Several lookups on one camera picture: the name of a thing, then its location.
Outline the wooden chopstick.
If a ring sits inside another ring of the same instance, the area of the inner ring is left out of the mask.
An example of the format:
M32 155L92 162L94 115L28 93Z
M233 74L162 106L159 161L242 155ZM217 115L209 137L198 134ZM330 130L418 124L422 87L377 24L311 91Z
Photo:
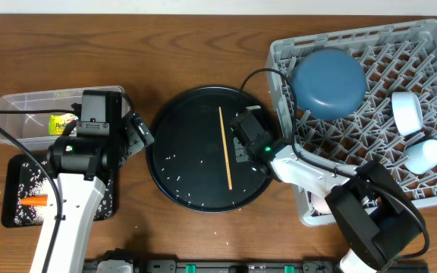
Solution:
M233 190L232 179L231 179L231 169L230 169L229 157L228 157L228 145L227 145L227 140L226 140L226 135L225 135L225 124L224 124L224 120L223 120L221 106L218 107L218 112L219 112L219 120L220 120L220 126L221 126L222 146L223 146L223 152L224 152L224 157L225 157L225 169L226 169L226 174L227 174L228 189Z

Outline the yellow foil snack wrapper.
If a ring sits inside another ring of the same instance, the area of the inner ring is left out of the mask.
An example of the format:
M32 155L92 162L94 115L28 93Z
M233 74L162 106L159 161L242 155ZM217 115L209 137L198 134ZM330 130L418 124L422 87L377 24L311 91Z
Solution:
M50 136L58 136L64 132L66 126L72 121L76 121L77 116L74 114L50 115L48 133Z

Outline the pink cup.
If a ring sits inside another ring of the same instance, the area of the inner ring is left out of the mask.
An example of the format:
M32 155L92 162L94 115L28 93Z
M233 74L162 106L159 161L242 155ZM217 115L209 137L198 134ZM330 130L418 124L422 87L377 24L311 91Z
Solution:
M329 208L327 202L317 195L311 194L310 202L315 211L322 215L330 215L331 209Z

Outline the dark blue plate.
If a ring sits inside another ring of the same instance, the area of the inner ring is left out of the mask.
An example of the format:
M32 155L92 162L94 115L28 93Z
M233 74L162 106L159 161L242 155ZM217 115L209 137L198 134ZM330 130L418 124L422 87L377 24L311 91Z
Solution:
M321 49L292 71L297 107L319 120L346 118L362 104L367 82L360 63L339 49Z

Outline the orange carrot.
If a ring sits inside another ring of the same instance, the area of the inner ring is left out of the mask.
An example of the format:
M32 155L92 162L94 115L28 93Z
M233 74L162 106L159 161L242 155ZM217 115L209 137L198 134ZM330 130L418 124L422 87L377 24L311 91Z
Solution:
M22 206L47 206L48 197L44 196L29 196L20 200Z

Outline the light blue bowl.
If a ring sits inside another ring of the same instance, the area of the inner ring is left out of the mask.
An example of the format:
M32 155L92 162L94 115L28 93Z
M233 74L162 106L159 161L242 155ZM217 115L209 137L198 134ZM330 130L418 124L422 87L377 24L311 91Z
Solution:
M391 96L392 112L400 135L407 136L423 127L423 113L418 97L412 92L394 92Z

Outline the light blue cup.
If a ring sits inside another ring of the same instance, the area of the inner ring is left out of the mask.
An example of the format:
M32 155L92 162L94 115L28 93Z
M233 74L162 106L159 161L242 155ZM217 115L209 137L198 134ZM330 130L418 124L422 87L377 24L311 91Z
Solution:
M405 167L414 174L425 174L437 165L437 140L425 140L406 149Z

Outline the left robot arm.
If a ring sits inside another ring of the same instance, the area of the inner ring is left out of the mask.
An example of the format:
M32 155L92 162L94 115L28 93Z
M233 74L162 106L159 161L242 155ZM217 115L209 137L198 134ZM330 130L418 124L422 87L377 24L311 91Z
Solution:
M154 138L142 118L122 111L126 93L86 90L78 119L48 149L46 175L52 192L32 272L80 272L90 231L108 181Z

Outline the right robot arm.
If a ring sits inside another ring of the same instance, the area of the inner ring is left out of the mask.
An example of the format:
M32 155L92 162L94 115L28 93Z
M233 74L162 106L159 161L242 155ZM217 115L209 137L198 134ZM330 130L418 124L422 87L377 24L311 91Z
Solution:
M259 170L304 188L327 206L349 245L340 271L384 272L403 259L401 251L418 235L423 235L424 245L412 256L427 252L430 240L423 216L383 165L324 163L268 132L235 136Z

